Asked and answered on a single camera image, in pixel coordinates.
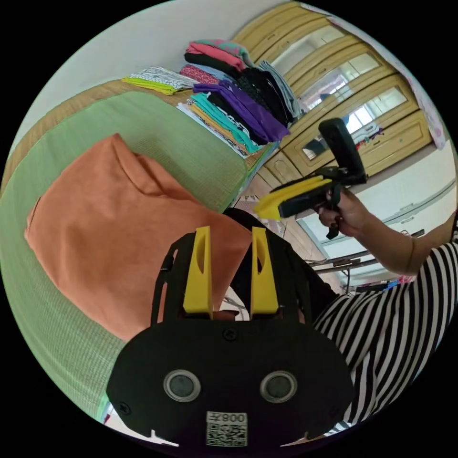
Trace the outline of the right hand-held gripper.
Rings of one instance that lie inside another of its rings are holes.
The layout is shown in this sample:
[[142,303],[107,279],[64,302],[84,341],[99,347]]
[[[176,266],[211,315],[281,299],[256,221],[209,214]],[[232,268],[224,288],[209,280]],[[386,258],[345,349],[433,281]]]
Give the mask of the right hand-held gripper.
[[333,209],[339,203],[343,180],[344,168],[319,168],[309,176],[287,183],[262,197],[254,213],[261,219],[282,219],[315,209],[321,204]]

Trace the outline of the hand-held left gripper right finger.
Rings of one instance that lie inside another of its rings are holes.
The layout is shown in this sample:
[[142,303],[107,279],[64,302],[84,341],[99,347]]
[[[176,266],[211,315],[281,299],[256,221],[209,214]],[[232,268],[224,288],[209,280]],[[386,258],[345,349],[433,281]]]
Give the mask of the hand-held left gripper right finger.
[[250,314],[276,314],[278,298],[265,229],[252,229]]

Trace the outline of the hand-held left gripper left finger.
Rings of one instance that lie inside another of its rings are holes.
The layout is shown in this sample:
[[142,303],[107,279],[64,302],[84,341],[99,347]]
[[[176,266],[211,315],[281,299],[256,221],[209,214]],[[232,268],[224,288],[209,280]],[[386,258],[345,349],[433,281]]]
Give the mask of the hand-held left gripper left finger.
[[212,314],[210,227],[195,232],[183,308],[186,314]]

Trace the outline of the person's right hand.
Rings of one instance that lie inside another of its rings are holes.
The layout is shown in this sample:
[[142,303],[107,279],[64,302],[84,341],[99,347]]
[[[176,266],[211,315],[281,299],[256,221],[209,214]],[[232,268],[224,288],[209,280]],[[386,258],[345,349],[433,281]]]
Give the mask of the person's right hand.
[[383,224],[351,191],[343,188],[340,200],[333,209],[321,204],[315,208],[320,222],[328,227],[337,227],[341,233],[357,240],[374,235]]

